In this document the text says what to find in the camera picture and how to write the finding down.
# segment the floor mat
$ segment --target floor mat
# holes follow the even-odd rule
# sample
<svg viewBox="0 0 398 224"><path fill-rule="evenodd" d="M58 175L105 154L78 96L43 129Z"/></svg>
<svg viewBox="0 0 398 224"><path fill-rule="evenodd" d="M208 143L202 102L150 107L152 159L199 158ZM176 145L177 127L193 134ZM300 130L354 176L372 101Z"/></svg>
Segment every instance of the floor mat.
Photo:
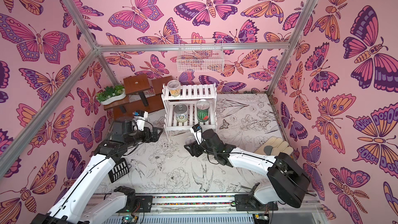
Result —
<svg viewBox="0 0 398 224"><path fill-rule="evenodd" d="M217 131L220 139L254 152L269 137L282 137L266 94L218 94ZM148 121L163 127L165 110L149 114ZM184 149L189 131L166 134L159 141L140 145L126 156L130 172L114 183L107 176L96 193L112 192L118 186L131 187L137 193L248 192L255 183L269 183L262 175L242 168L215 165L206 154L191 157Z"/></svg>

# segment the wire basket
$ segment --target wire basket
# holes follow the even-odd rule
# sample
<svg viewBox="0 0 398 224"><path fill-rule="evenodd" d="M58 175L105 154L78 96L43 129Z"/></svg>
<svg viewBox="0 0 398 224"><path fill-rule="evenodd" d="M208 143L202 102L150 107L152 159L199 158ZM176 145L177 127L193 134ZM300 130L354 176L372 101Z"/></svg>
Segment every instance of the wire basket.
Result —
<svg viewBox="0 0 398 224"><path fill-rule="evenodd" d="M217 40L214 38L203 38L210 39L212 41ZM187 39L193 43L196 39ZM222 42L214 44L206 44L192 49L187 47L183 43L179 43L178 55L177 55L177 69L178 72L201 71L201 72L222 72L224 70L224 52L222 51Z"/></svg>

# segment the pink wall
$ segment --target pink wall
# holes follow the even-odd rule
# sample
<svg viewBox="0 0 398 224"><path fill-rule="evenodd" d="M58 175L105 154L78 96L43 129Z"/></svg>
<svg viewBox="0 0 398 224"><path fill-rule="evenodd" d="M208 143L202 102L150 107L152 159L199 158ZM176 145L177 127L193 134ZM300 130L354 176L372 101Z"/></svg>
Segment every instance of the pink wall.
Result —
<svg viewBox="0 0 398 224"><path fill-rule="evenodd" d="M31 12L25 9L20 1L29 3L27 8ZM76 28L62 27L64 11L59 0L38 1L13 0L11 3L10 0L6 0L0 3L2 34L0 38L2 52L0 57L0 112L2 116L0 118L0 155L6 152L12 140L36 111L47 102L46 93L53 94L78 65L78 47L80 46L80 50L86 53L90 50L82 37L80 40L77 39ZM36 31L41 33L40 39L36 39ZM42 42L43 54L40 54L38 42ZM59 52L59 61L57 56L54 56L57 52ZM106 74L102 72L100 75L101 87L109 85ZM55 80L55 86L51 86L52 79ZM94 142L93 147L86 151L81 139L78 140L82 144L72 139L74 130L87 127L87 125L92 126L100 117L105 116L103 133L107 131L109 126L107 112L99 107L97 113L93 111L87 116L85 109L81 106L77 87L84 92L87 88L90 92L94 89L98 92L101 89L89 73L83 80L78 81L70 94L55 109L54 114L49 117L45 127L32 140L31 143L35 145L35 148L32 149L33 145L29 144L0 181L1 224L30 223L36 213L46 213L62 192L61 190L66 188L62 185L64 181L68 181L67 162L70 154L75 161L87 162L89 160L97 143ZM43 100L39 97L38 91L42 93ZM48 169L45 174L48 178L42 177L34 185L32 182L42 169Z"/></svg>
<svg viewBox="0 0 398 224"><path fill-rule="evenodd" d="M298 162L334 222L398 221L398 28L390 24L391 5L396 0L319 0L311 29L301 36L310 51L291 57L273 94ZM331 7L339 9L328 17L324 9L334 12ZM381 43L379 51L371 49ZM370 58L355 63L368 51Z"/></svg>

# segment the clear plastic cup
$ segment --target clear plastic cup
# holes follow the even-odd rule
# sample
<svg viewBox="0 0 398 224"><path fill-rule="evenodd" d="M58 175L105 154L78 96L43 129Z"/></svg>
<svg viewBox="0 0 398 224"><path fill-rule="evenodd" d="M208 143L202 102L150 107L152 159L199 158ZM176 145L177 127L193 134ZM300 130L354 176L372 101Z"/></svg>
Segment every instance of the clear plastic cup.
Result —
<svg viewBox="0 0 398 224"><path fill-rule="evenodd" d="M174 97L177 97L181 94L181 84L177 80L172 80L167 83L167 88L170 91L170 94Z"/></svg>

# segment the tin can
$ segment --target tin can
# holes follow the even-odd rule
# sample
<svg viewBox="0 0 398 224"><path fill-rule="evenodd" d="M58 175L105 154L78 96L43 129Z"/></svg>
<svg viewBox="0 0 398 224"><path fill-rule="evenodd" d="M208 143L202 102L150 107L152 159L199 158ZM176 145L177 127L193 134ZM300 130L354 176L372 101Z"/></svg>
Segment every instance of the tin can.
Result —
<svg viewBox="0 0 398 224"><path fill-rule="evenodd" d="M174 107L174 115L178 122L184 123L188 120L188 107L184 104L178 104Z"/></svg>
<svg viewBox="0 0 398 224"><path fill-rule="evenodd" d="M209 121L209 108L210 108L210 103L205 100L201 99L198 100L196 103L196 115L198 117L199 122L207 122Z"/></svg>

